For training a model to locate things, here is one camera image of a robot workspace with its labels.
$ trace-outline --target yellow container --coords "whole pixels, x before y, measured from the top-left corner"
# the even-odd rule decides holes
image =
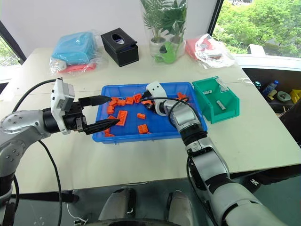
[[[298,89],[292,89],[292,91],[290,92],[290,96],[291,96],[292,101],[294,102],[294,104],[296,104],[297,101],[300,99],[300,96],[301,96],[301,90],[298,90]]]

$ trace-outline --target white wall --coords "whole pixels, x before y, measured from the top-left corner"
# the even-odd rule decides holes
[[[189,0],[187,32],[192,38],[208,30],[216,0]],[[2,0],[0,20],[26,56],[35,48],[54,47],[66,34],[121,27],[138,44],[146,44],[139,0]]]

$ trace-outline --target orange lego brick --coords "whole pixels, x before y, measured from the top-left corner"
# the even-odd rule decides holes
[[[127,120],[127,111],[119,111],[117,118],[120,119],[120,121],[116,124],[116,126],[124,126]]]
[[[117,106],[117,101],[116,100],[110,101],[109,106],[113,106],[113,107]]]
[[[117,105],[119,106],[125,106],[126,105],[126,100],[118,100]]]
[[[106,133],[104,136],[105,136],[105,137],[114,137],[115,135],[114,135],[114,134],[111,134],[111,133]]]
[[[142,98],[142,95],[141,95],[141,93],[138,93],[136,95],[133,95],[133,98],[134,98],[135,103],[139,103],[140,99]]]
[[[108,114],[113,114],[114,113],[114,107],[113,106],[108,106],[107,113]]]
[[[115,100],[116,102],[119,100],[118,97],[111,97],[112,100]]]
[[[146,124],[138,126],[138,130],[139,130],[140,134],[148,133],[148,131],[149,131]]]
[[[144,104],[149,104],[149,105],[152,105],[152,102],[151,100],[145,100],[145,101],[141,101],[141,103],[144,105]]]
[[[110,133],[110,128],[106,129],[104,133]]]
[[[183,99],[185,97],[187,97],[185,94],[182,93],[177,93],[178,98]]]
[[[137,117],[140,119],[145,119],[145,114],[138,113]]]
[[[132,105],[134,103],[134,98],[133,97],[127,97],[126,98],[126,104],[127,105]]]

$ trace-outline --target potted plant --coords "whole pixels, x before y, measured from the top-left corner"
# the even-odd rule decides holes
[[[145,12],[143,13],[144,24],[151,30],[150,54],[154,57],[159,53],[159,49],[166,41],[161,36],[163,32],[164,8],[168,7],[167,0],[141,0]]]
[[[170,38],[170,42],[176,51],[177,57],[183,55],[185,52],[183,37],[186,30],[186,14],[186,0],[182,0],[180,4],[178,4],[177,0],[174,0],[172,6],[164,11],[162,32],[168,31],[167,35],[173,35]]]

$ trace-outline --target floor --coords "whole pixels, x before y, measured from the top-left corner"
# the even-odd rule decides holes
[[[164,219],[164,211],[168,194],[176,189],[185,192],[194,211],[196,226],[206,226],[205,213],[192,194],[186,179],[151,182],[131,186],[137,192],[136,217]],[[80,200],[69,204],[75,216],[89,218],[89,222],[97,220],[106,199],[120,186],[83,189],[75,191]],[[261,186],[255,196],[266,205],[280,220],[290,226],[298,226],[301,222],[301,176],[276,184]],[[15,226],[54,226],[57,224],[58,203],[21,200],[15,218]],[[74,219],[68,214],[63,204],[63,226],[74,225]]]

